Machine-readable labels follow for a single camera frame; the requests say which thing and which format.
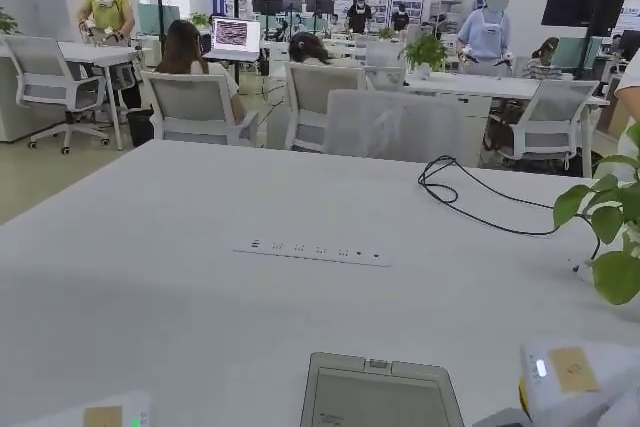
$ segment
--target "woman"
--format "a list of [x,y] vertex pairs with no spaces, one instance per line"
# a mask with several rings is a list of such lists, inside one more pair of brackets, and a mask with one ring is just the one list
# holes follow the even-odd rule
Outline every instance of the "woman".
[[222,75],[227,81],[231,110],[236,123],[244,120],[246,112],[238,95],[238,84],[220,64],[209,64],[200,52],[200,32],[191,22],[174,21],[167,32],[164,55],[156,68],[163,74]]
[[292,62],[308,65],[333,65],[336,67],[361,67],[353,59],[329,59],[329,52],[322,41],[310,32],[298,32],[289,43],[289,57]]
[[[109,32],[118,42],[126,42],[130,39],[131,31],[135,26],[133,10],[129,0],[84,0],[77,14],[78,27],[81,31],[87,31],[87,19],[93,16],[96,28]],[[142,106],[140,87],[136,84],[130,89],[122,91],[127,108],[139,109]]]
[[465,74],[506,75],[506,65],[496,64],[513,59],[509,52],[511,21],[504,12],[508,5],[509,0],[485,0],[484,7],[473,11],[460,29],[457,51]]
[[522,77],[525,79],[561,79],[562,70],[551,66],[551,59],[558,48],[558,38],[549,37],[531,54],[531,60],[527,63]]

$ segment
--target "screen stand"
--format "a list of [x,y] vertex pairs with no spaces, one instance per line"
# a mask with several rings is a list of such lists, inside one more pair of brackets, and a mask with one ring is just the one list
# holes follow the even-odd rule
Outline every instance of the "screen stand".
[[158,0],[158,24],[160,25],[160,32],[158,32],[160,37],[160,48],[162,53],[164,54],[165,47],[165,36],[164,36],[164,8],[162,5],[162,0]]

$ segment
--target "table surface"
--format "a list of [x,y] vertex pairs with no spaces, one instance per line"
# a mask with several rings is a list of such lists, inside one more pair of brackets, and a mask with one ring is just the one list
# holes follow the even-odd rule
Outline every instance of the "table surface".
[[[471,425],[519,405],[534,336],[640,343],[571,271],[586,225],[499,232],[436,203],[421,170],[152,141],[0,227],[0,425],[136,389],[160,426],[298,425],[316,351],[443,366]],[[475,173],[547,204],[574,185]],[[484,218],[552,225],[457,170],[439,179]],[[375,246],[393,266],[232,251],[254,237]]]
[[[274,80],[286,78],[284,67],[278,69],[271,76]],[[437,92],[455,93],[462,95],[481,95],[504,99],[529,100],[533,98],[540,81],[535,79],[520,79],[514,77],[486,77],[482,75],[450,74],[446,72],[432,72],[428,80],[407,79],[406,92]],[[592,96],[590,105],[609,105],[600,97]]]
[[[128,62],[136,54],[133,47],[95,47],[76,42],[58,42],[65,60],[69,62],[86,62],[97,65],[116,65]],[[0,57],[9,57],[9,50],[0,44]]]

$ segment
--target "electrical cord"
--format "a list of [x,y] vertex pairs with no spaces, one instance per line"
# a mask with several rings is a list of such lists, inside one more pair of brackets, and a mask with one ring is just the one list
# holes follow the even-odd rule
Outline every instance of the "electrical cord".
[[[510,195],[507,195],[507,194],[504,194],[502,192],[497,191],[493,187],[490,187],[489,185],[487,185],[484,182],[482,182],[475,175],[473,175],[471,172],[469,172],[467,169],[465,169],[462,165],[460,165],[458,163],[458,161],[454,157],[451,157],[449,155],[442,155],[442,156],[438,157],[437,159],[429,162],[427,164],[427,166],[424,168],[424,170],[422,171],[422,174],[420,174],[420,177],[418,178],[418,184],[431,197],[433,197],[435,200],[437,200],[441,204],[446,205],[450,209],[453,209],[456,212],[458,212],[459,214],[462,214],[462,215],[464,215],[466,217],[469,217],[470,219],[473,219],[473,220],[475,220],[477,222],[480,222],[480,223],[482,223],[484,225],[487,225],[489,227],[493,227],[494,229],[498,229],[498,230],[501,230],[503,232],[508,232],[510,234],[528,235],[528,236],[531,236],[531,237],[545,237],[545,236],[554,234],[554,233],[556,233],[558,231],[558,229],[559,229],[558,227],[554,228],[553,230],[549,230],[549,231],[545,231],[545,232],[527,232],[527,231],[523,231],[523,230],[512,229],[512,228],[509,228],[509,227],[504,227],[502,225],[494,224],[493,222],[490,222],[488,220],[484,220],[484,219],[478,217],[477,215],[474,215],[474,214],[472,214],[470,212],[462,210],[459,207],[456,207],[454,204],[460,198],[460,194],[453,187],[451,187],[449,185],[446,185],[446,184],[435,183],[433,181],[429,181],[429,179],[431,179],[433,176],[435,176],[438,172],[440,172],[441,170],[446,169],[447,167],[451,167],[451,166],[458,167],[460,170],[462,170],[462,172],[464,172],[467,176],[471,177],[473,180],[475,180],[482,187],[484,187],[485,189],[489,190],[490,192],[493,192],[494,194],[496,194],[496,195],[498,195],[500,197],[503,197],[503,198],[508,199],[508,200],[512,200],[514,202],[519,202],[521,204],[532,205],[534,207],[540,207],[542,209],[553,210],[553,207],[550,206],[550,205],[540,204],[538,202],[533,202],[533,201],[526,200],[526,199],[519,199],[517,197],[512,197]],[[451,199],[445,199],[442,196],[438,195],[438,193],[435,192],[434,189],[444,189],[445,191],[448,191],[449,193],[452,194],[452,198]],[[589,222],[589,219],[585,215],[576,214],[575,216],[581,218],[582,220],[584,220],[591,227],[591,222]],[[598,255],[598,251],[599,250],[600,250],[600,239],[596,236],[596,248],[595,248],[593,254],[591,255],[591,260],[596,258],[596,256]]]

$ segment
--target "sticky note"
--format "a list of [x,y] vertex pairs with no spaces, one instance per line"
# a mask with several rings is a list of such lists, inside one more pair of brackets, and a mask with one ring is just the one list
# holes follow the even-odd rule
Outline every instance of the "sticky note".
[[562,392],[598,390],[598,380],[582,347],[550,350],[549,358]]
[[122,407],[89,407],[84,411],[84,427],[122,427]]

